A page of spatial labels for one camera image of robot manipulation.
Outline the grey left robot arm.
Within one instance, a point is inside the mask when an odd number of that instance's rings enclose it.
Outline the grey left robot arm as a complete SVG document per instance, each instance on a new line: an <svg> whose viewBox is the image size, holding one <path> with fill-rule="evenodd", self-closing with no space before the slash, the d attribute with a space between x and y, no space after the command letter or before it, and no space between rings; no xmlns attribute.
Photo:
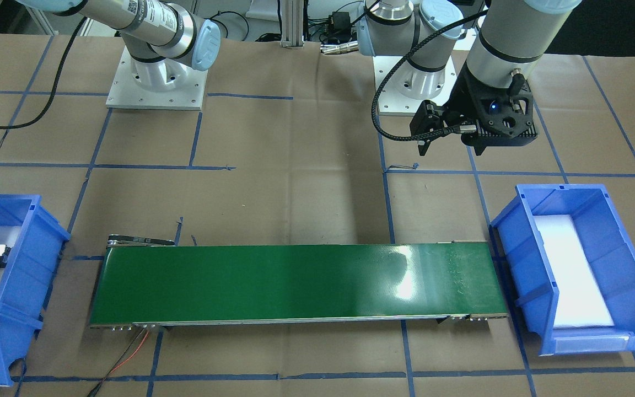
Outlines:
<svg viewBox="0 0 635 397"><path fill-rule="evenodd" d="M487 1L465 16L449 1L365 1L356 20L359 52L397 56L377 86L370 117L386 139L416 142L421 155L456 134L481 155L489 147L522 147L539 135L528 78L578 1ZM483 19L448 99L438 105L446 65L462 30ZM390 134L379 120L380 97L396 91L419 101L409 134Z"/></svg>

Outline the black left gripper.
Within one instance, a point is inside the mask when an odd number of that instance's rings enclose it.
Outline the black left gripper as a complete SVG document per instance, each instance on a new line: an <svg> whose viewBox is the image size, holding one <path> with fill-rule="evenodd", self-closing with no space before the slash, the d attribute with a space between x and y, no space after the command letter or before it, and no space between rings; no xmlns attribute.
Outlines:
<svg viewBox="0 0 635 397"><path fill-rule="evenodd" d="M411 136L429 134L426 138L418 139L419 155L425 156L431 142L449 134L444 123L454 126L478 121L486 130L492 130L487 109L493 100L494 87L481 82L468 66L463 66L444 106L431 100L421 101L409 124Z"/></svg>

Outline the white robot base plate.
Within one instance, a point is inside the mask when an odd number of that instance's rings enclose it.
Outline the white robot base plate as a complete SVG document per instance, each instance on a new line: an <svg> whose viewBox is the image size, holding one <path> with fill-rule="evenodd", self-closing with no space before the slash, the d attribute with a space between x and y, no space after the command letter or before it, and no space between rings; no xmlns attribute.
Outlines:
<svg viewBox="0 0 635 397"><path fill-rule="evenodd" d="M106 106L121 110L201 111L207 71L196 71L173 60L146 63L124 48Z"/></svg>

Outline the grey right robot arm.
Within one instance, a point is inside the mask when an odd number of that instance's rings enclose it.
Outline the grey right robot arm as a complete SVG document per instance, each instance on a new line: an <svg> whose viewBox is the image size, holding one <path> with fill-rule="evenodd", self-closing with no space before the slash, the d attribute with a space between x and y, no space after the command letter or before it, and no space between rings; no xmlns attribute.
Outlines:
<svg viewBox="0 0 635 397"><path fill-rule="evenodd" d="M161 1L22 1L55 15L80 14L118 31L133 59L133 78L150 92L178 88L190 69L208 71L219 54L218 25Z"/></svg>

